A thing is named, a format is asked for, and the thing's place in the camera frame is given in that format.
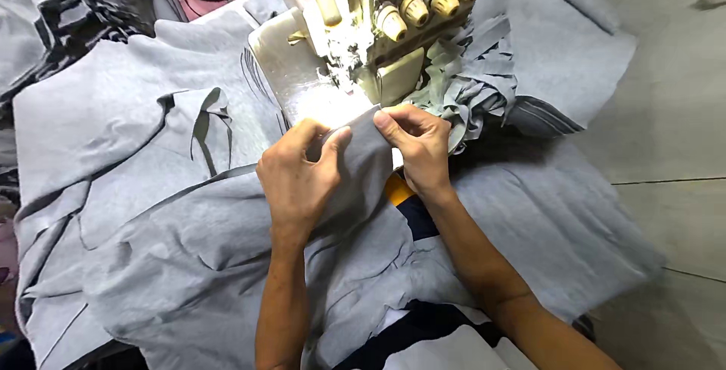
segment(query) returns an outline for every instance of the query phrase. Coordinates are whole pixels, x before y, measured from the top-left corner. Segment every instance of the right hand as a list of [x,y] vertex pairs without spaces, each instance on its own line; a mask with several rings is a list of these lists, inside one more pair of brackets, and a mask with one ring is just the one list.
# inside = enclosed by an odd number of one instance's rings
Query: right hand
[[379,110],[373,123],[403,154],[404,174],[413,191],[425,199],[453,190],[449,180],[448,121],[406,104]]

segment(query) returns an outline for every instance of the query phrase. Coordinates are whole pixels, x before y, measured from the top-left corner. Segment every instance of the wrist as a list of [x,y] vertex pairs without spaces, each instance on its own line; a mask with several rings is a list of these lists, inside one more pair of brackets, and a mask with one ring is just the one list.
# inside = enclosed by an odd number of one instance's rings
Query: wrist
[[459,201],[456,190],[449,184],[429,190],[421,190],[418,193],[426,207],[446,208]]
[[286,257],[301,254],[309,236],[310,230],[303,227],[278,225],[273,222],[270,227],[272,253]]

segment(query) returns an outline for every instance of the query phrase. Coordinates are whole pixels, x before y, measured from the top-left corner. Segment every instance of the forearm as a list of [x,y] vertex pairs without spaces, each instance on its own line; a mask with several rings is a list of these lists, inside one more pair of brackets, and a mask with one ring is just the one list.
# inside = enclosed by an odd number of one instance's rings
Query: forearm
[[469,216],[456,192],[422,197],[459,277],[479,305],[541,370],[617,370],[589,340],[544,309]]
[[273,245],[257,322],[257,368],[300,368],[308,325],[303,247]]
[[422,199],[449,249],[459,278],[493,320],[506,321],[498,316],[500,307],[509,301],[534,298],[527,283],[489,242],[452,188]]

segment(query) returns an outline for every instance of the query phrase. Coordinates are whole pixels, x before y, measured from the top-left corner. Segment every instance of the grey cotton fabric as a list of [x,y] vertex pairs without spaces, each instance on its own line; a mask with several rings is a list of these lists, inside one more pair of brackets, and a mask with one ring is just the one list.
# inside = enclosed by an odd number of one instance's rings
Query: grey cotton fabric
[[586,129],[636,45],[603,0],[477,0],[444,38],[428,51],[429,84],[405,101],[452,123],[456,153],[487,113],[536,137]]
[[[121,48],[102,42],[18,95],[17,313],[41,368],[111,340],[86,318],[78,269],[87,252],[156,201],[253,163],[282,136],[282,114],[239,41],[251,31],[240,16],[156,30]],[[199,89],[211,85],[230,93]],[[67,348],[65,334],[88,337]]]
[[[482,22],[504,31],[511,21],[498,16]],[[270,249],[254,167],[286,124],[250,31],[233,12],[206,25],[159,21],[155,39],[102,41],[17,96],[16,311],[41,369],[114,339],[139,346],[154,370],[253,367]],[[458,84],[468,102],[490,94],[475,108],[513,105],[494,80],[507,51],[516,57],[502,37],[487,58],[498,66],[481,73],[475,62]],[[440,47],[436,65],[456,62]],[[382,196],[391,150],[372,114],[351,125],[343,181],[305,250],[307,367],[336,365],[412,299],[473,306],[440,239],[413,242]],[[574,147],[498,141],[458,156],[466,167],[453,183],[547,309],[570,320],[656,274],[661,258]]]
[[247,0],[242,6],[260,24],[288,10],[283,0]]
[[35,22],[45,0],[0,0],[0,93],[43,57],[45,47]]

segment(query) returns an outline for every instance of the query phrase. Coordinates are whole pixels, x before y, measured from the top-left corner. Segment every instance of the left hand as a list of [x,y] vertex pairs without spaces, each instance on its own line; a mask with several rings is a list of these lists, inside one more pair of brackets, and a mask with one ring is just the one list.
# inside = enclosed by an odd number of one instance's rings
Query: left hand
[[308,146],[329,130],[306,118],[262,153],[257,163],[257,177],[270,206],[273,249],[302,250],[340,182],[338,152],[350,141],[350,127],[328,138],[317,163],[305,157]]

